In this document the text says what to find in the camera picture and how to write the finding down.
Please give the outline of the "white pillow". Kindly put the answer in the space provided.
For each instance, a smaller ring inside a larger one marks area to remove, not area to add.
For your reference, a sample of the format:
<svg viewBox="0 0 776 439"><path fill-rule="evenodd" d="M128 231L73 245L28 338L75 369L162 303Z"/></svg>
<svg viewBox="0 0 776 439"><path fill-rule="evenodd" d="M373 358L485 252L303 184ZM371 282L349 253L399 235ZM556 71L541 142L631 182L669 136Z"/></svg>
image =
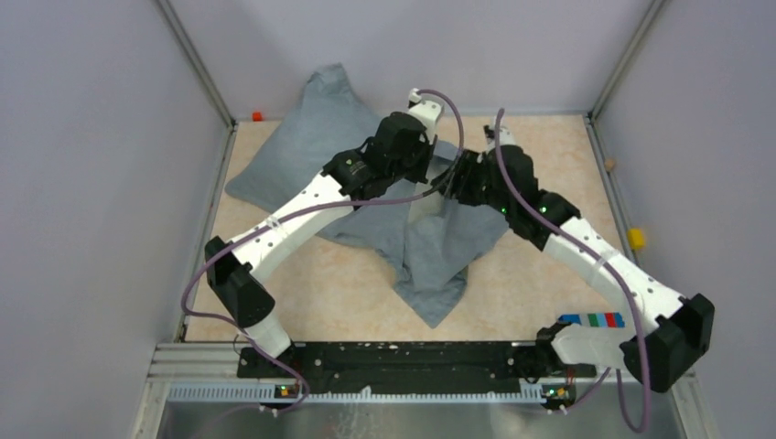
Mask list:
<svg viewBox="0 0 776 439"><path fill-rule="evenodd" d="M407 221L412 224L425 217L439 214L444 205L444 198L438 193L413 201L410 204Z"/></svg>

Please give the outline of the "grey-blue and beige pillowcase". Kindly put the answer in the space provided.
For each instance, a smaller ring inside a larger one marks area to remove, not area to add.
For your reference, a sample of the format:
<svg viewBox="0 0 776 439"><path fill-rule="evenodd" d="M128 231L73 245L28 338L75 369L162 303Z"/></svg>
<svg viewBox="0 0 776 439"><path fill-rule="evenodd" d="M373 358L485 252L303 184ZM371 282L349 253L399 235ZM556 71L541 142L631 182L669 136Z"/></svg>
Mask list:
<svg viewBox="0 0 776 439"><path fill-rule="evenodd" d="M381 116L354 93L344 67L314 72L295 107L226 185L229 196L269 213L299 193L337 153L374 134ZM371 248L396 273L393 290L431 328L456 307L469 265L489 252L507 230L501 213L444 198L441 212L410 224L410 204L362 207L319 237Z"/></svg>

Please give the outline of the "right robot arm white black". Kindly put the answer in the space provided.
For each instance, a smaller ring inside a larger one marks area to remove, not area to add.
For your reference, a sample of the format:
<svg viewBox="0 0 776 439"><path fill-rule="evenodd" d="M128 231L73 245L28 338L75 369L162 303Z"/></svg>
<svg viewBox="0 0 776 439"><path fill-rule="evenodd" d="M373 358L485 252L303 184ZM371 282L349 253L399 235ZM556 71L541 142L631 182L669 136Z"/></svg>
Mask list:
<svg viewBox="0 0 776 439"><path fill-rule="evenodd" d="M466 150L444 194L466 206L489 206L509 228L575 272L613 308L622 328L555 324L539 331L549 344L536 352L539 370L560 377L573 364L625 369L651 391L665 393L710 348L716 308L661 284L596 232L580 210L538 186L521 147Z"/></svg>

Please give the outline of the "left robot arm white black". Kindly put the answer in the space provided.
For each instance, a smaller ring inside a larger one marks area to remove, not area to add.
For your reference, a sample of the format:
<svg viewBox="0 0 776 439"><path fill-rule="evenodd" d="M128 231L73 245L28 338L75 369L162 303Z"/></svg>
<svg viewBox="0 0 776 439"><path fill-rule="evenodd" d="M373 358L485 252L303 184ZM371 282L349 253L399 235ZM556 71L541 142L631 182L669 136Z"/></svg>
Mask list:
<svg viewBox="0 0 776 439"><path fill-rule="evenodd" d="M264 281L305 241L354 211L353 201L377 199L401 179L426 182L439 119L418 106L391 113L375 135L335 154L274 215L227 241L216 236L206 244L205 255L213 262L207 284L236 326L259 346L259 367L270 377L287 375L294 355Z"/></svg>

